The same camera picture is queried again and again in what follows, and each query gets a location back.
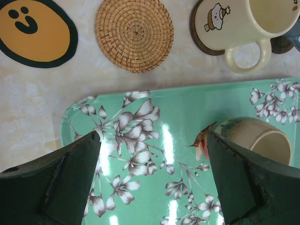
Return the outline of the green floral tray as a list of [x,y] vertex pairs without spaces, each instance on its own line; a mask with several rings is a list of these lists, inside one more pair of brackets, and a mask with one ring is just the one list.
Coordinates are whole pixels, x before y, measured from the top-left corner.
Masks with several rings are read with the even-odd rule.
[[89,96],[60,124],[62,146],[91,131],[101,148],[84,225],[222,225],[210,162],[195,158],[198,133],[235,117],[283,131],[300,164],[299,78]]

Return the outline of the yellow mug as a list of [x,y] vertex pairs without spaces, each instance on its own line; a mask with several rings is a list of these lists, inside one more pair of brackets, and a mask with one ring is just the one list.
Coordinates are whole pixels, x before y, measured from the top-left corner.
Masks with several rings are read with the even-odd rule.
[[[272,38],[288,32],[300,16],[298,0],[202,0],[195,7],[195,30],[202,44],[224,51],[228,67],[237,74],[250,74],[271,59]],[[248,68],[237,65],[234,50],[256,43],[258,62]]]

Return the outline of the dark reddish wooden coaster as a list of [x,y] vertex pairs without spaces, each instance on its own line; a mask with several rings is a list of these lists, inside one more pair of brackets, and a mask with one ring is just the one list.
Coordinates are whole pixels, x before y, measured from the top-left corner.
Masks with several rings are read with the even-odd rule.
[[202,41],[199,39],[197,32],[196,32],[196,26],[195,26],[195,17],[196,17],[196,12],[197,9],[199,7],[199,5],[202,3],[203,0],[199,0],[195,6],[193,7],[190,17],[189,17],[189,31],[190,31],[190,35],[191,38],[194,42],[194,44],[196,45],[197,48],[199,48],[203,53],[207,54],[207,55],[211,55],[211,56],[220,56],[220,55],[224,55],[225,51],[224,50],[212,50],[208,47],[206,47]]

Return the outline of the dark brown wooden coaster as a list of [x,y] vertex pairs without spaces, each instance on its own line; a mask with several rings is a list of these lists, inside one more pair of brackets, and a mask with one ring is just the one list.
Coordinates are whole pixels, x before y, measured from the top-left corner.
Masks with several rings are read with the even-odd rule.
[[275,37],[270,40],[274,54],[284,54],[294,48],[293,43],[285,37]]

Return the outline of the woven rattan coaster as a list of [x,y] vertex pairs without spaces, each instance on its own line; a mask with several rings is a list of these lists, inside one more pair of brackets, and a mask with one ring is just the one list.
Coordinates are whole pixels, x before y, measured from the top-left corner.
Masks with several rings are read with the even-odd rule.
[[95,34],[112,63],[132,73],[144,73],[169,55],[174,27],[158,0],[104,0],[96,15]]

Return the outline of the small blue-grey cup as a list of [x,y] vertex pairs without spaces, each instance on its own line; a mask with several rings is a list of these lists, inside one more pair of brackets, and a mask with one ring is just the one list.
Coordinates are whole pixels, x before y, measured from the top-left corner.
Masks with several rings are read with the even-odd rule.
[[294,47],[300,51],[300,18],[298,18],[296,23],[282,36],[291,41]]

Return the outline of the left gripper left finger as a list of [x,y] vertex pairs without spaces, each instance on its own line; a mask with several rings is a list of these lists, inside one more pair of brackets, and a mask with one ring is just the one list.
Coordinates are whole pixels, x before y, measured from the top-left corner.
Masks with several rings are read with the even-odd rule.
[[2,225],[80,225],[101,142],[96,131],[0,174]]

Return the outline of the beige mug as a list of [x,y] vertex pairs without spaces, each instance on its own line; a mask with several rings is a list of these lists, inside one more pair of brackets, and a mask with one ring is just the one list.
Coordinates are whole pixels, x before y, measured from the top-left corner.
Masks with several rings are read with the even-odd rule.
[[214,130],[233,143],[264,157],[290,165],[292,147],[287,135],[275,126],[252,117],[225,120]]

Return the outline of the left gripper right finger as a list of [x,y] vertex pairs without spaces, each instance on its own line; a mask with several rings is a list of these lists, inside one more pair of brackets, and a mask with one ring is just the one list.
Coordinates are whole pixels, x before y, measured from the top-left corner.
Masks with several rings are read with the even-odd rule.
[[300,170],[243,148],[215,132],[208,150],[227,225],[298,225]]

